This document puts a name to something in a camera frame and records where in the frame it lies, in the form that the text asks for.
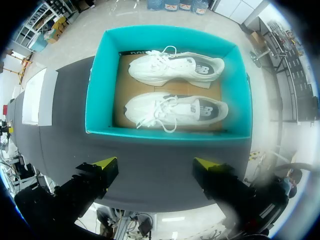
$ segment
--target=wall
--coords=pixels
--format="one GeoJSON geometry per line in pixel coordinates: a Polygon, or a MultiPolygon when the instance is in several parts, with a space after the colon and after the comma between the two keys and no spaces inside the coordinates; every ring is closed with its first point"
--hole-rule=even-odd
{"type": "Polygon", "coordinates": [[[32,51],[30,49],[23,47],[23,46],[20,46],[19,44],[17,44],[14,41],[10,41],[8,43],[8,48],[13,49],[13,51],[15,51],[16,53],[19,53],[23,56],[29,56],[32,53],[32,51]]]}
{"type": "Polygon", "coordinates": [[[291,26],[287,22],[285,17],[281,12],[277,10],[277,8],[272,3],[270,3],[258,16],[265,24],[273,20],[280,23],[283,26],[284,30],[291,29],[291,26]]]}
{"type": "MultiPolygon", "coordinates": [[[[18,58],[23,58],[23,56],[18,53],[14,53],[14,55],[18,58]]],[[[21,61],[12,56],[7,55],[2,61],[4,62],[4,68],[6,69],[16,72],[22,70],[21,61]]],[[[3,73],[0,74],[0,119],[2,120],[5,120],[2,110],[3,105],[8,104],[8,102],[11,100],[15,85],[18,84],[19,77],[16,73],[3,70],[3,73]]]]}
{"type": "Polygon", "coordinates": [[[253,20],[255,20],[258,15],[269,5],[268,0],[262,1],[259,6],[256,7],[255,10],[248,16],[248,18],[243,22],[246,27],[249,26],[250,23],[252,23],[253,20]]]}

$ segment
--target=shoelace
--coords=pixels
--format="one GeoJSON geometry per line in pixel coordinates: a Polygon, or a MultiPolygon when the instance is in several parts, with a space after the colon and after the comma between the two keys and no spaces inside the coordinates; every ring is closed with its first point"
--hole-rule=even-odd
{"type": "Polygon", "coordinates": [[[178,100],[178,97],[177,96],[171,96],[171,97],[168,97],[167,99],[161,101],[158,105],[157,105],[157,102],[155,101],[154,102],[154,106],[153,106],[153,109],[149,112],[148,115],[144,116],[140,121],[137,122],[136,124],[136,128],[140,128],[141,126],[145,125],[147,126],[148,128],[150,126],[154,126],[156,125],[156,123],[159,123],[161,124],[163,130],[169,134],[173,133],[176,129],[177,129],[177,119],[174,118],[174,128],[172,130],[168,130],[164,123],[158,119],[158,117],[156,116],[156,114],[170,114],[170,105],[175,105],[170,103],[169,101],[170,100],[178,100]]]}
{"type": "Polygon", "coordinates": [[[158,60],[158,66],[160,64],[165,64],[166,68],[168,67],[174,68],[169,64],[170,62],[169,57],[175,57],[177,55],[177,49],[175,46],[166,46],[163,51],[152,50],[152,51],[146,51],[145,53],[150,56],[156,56],[156,59],[158,60]],[[167,48],[174,48],[174,54],[166,53],[165,51],[167,50],[167,48]]]}

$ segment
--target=storage rack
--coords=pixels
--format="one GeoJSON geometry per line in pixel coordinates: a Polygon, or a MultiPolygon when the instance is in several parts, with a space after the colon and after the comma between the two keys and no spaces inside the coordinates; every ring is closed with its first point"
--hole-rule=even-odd
{"type": "Polygon", "coordinates": [[[21,47],[29,49],[30,42],[34,39],[37,33],[45,33],[47,23],[54,18],[69,16],[74,12],[74,6],[69,1],[67,4],[64,0],[44,1],[33,12],[33,14],[17,29],[12,37],[12,41],[21,47]]]}

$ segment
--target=cardboard insert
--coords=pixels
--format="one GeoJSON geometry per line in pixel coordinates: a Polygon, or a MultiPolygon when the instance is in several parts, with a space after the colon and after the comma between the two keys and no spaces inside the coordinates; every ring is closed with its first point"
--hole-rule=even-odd
{"type": "MultiPolygon", "coordinates": [[[[133,77],[130,76],[128,72],[129,64],[133,60],[144,55],[145,54],[124,55],[121,56],[119,59],[113,106],[113,124],[115,127],[136,128],[136,124],[134,122],[129,121],[125,116],[124,107],[130,99],[141,94],[153,92],[166,92],[173,95],[204,96],[219,101],[221,100],[219,79],[213,81],[209,89],[191,85],[189,82],[183,79],[170,80],[165,85],[160,87],[146,85],[135,80],[133,77]]],[[[219,132],[222,130],[222,124],[220,121],[209,126],[178,126],[176,131],[179,130],[182,130],[184,132],[219,132]]]]}

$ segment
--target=blue water bottle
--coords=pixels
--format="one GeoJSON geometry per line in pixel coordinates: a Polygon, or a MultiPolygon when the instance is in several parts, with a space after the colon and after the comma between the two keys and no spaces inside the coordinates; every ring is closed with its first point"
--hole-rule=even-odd
{"type": "Polygon", "coordinates": [[[180,0],[164,0],[164,9],[169,12],[178,11],[180,0]]]}
{"type": "Polygon", "coordinates": [[[164,8],[164,1],[163,0],[147,0],[146,7],[151,11],[161,10],[164,8]]]}
{"type": "Polygon", "coordinates": [[[191,11],[193,0],[180,0],[179,8],[184,11],[191,11]]]}
{"type": "Polygon", "coordinates": [[[208,0],[193,0],[192,12],[203,15],[209,6],[208,0]]]}

